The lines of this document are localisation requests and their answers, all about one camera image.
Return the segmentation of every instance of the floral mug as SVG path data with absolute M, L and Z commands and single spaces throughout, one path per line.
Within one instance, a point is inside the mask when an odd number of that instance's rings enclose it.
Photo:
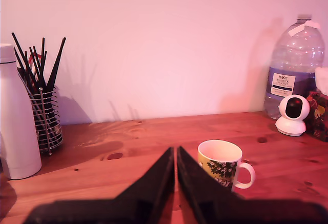
M 241 162 L 242 150 L 223 140 L 207 140 L 198 146 L 198 163 L 217 182 L 233 191 L 235 187 L 249 188 L 255 180 L 255 171 L 249 164 Z M 240 168 L 251 174 L 249 183 L 237 181 Z

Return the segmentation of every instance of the bottle cap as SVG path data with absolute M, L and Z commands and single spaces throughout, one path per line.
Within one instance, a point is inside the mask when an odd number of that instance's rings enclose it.
M 0 44 L 0 64 L 16 62 L 14 47 L 11 44 Z
M 297 19 L 298 20 L 305 20 L 305 19 L 311 20 L 312 19 L 312 15 L 311 14 L 299 14 L 297 16 Z

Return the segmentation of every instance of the white insulated bottle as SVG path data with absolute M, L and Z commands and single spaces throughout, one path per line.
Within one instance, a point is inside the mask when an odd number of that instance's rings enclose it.
M 26 178 L 40 170 L 31 101 L 10 44 L 0 44 L 0 134 L 1 163 L 9 179 Z

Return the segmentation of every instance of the metal wire pen holder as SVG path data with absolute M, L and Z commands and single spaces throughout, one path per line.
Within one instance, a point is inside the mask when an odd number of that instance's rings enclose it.
M 56 91 L 30 94 L 34 122 L 40 152 L 48 152 L 60 146 L 63 142 L 62 127 L 59 121 L 58 102 Z

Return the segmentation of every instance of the camera lens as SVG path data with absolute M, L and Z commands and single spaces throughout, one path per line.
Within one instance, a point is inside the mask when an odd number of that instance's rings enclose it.
M 286 105 L 286 115 L 290 118 L 298 118 L 301 115 L 303 102 L 297 97 L 292 97 Z

